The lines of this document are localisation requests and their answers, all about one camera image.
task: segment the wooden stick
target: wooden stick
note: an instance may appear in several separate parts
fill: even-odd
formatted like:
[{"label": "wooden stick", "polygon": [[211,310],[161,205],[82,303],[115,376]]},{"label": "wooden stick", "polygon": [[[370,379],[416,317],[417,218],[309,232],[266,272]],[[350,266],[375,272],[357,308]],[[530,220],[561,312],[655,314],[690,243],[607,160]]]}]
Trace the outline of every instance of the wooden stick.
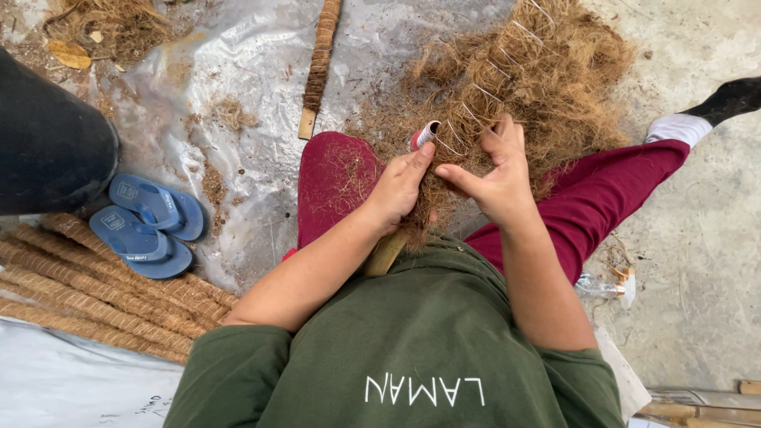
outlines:
[{"label": "wooden stick", "polygon": [[741,394],[761,394],[761,382],[740,381],[737,383],[737,392]]},{"label": "wooden stick", "polygon": [[341,0],[325,0],[323,10],[317,21],[317,38],[312,51],[312,63],[304,88],[304,109],[298,126],[298,138],[310,139],[314,132],[314,119],[320,112],[325,82],[328,79],[330,50],[333,46],[333,34],[336,32],[338,16],[341,12]]},{"label": "wooden stick", "polygon": [[409,236],[402,231],[382,237],[370,253],[370,257],[362,267],[362,272],[368,276],[385,275],[408,239]]}]

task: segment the debris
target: debris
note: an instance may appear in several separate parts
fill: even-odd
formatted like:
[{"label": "debris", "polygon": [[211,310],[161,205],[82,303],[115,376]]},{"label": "debris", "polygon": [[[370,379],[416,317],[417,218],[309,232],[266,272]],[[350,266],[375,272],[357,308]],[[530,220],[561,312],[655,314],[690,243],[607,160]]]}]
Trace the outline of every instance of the debris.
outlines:
[{"label": "debris", "polygon": [[224,200],[224,197],[228,194],[228,189],[222,182],[222,174],[219,172],[219,170],[217,170],[217,168],[214,168],[214,165],[209,163],[209,161],[204,160],[203,168],[204,174],[203,178],[201,179],[201,188],[203,190],[203,194],[206,195],[206,197],[209,199],[209,202],[212,203],[215,208],[215,212],[212,217],[212,227],[210,229],[212,236],[217,237],[219,236],[220,232],[222,232],[222,226],[230,215],[226,209],[222,209],[221,207],[221,203]]},{"label": "debris", "polygon": [[45,21],[45,33],[82,45],[90,57],[131,65],[181,35],[152,0],[62,0],[61,6],[67,9]]},{"label": "debris", "polygon": [[193,58],[189,56],[183,56],[179,62],[172,62],[167,66],[167,78],[172,85],[182,87],[190,77],[190,69],[195,65]]},{"label": "debris", "polygon": [[51,40],[48,43],[50,54],[55,56],[63,65],[73,69],[84,70],[90,67],[92,61],[82,46],[63,40]]},{"label": "debris", "polygon": [[230,98],[225,98],[217,104],[216,110],[219,120],[235,131],[239,130],[241,126],[254,126],[259,122],[253,114],[243,113],[240,104]]}]

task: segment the black shoe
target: black shoe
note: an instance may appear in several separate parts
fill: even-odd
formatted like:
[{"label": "black shoe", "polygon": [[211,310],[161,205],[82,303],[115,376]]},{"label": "black shoe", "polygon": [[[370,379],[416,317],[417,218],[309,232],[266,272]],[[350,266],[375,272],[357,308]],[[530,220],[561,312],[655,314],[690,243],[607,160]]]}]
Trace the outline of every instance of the black shoe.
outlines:
[{"label": "black shoe", "polygon": [[715,128],[727,119],[756,110],[761,110],[761,76],[728,81],[702,104],[681,113],[702,117]]}]

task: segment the plastic sheet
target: plastic sheet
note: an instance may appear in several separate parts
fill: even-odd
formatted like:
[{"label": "plastic sheet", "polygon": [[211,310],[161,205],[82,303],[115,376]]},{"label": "plastic sheet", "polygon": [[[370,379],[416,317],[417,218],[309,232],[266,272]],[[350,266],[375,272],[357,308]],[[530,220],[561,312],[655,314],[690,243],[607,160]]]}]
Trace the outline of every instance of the plastic sheet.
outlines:
[{"label": "plastic sheet", "polygon": [[[295,246],[305,144],[296,132],[322,2],[191,5],[200,12],[189,36],[154,50],[123,81],[102,78],[98,85],[119,108],[120,171],[197,196],[210,217],[215,207],[202,192],[204,160],[220,171],[228,189],[221,209],[228,218],[217,238],[199,242],[197,264],[217,286],[240,292]],[[511,6],[493,0],[344,2],[315,133],[341,130],[371,83],[390,88],[423,43],[497,24]],[[240,132],[221,124],[214,109],[228,96],[260,124]]]}]

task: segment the dry leaf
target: dry leaf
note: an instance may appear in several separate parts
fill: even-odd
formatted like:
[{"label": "dry leaf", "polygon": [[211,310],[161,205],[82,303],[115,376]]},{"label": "dry leaf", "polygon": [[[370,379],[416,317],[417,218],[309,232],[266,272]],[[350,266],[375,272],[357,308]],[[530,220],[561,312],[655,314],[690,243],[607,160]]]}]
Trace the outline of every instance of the dry leaf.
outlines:
[{"label": "dry leaf", "polygon": [[91,64],[90,56],[78,44],[63,40],[51,40],[48,43],[48,50],[63,65],[73,69],[86,69]]}]

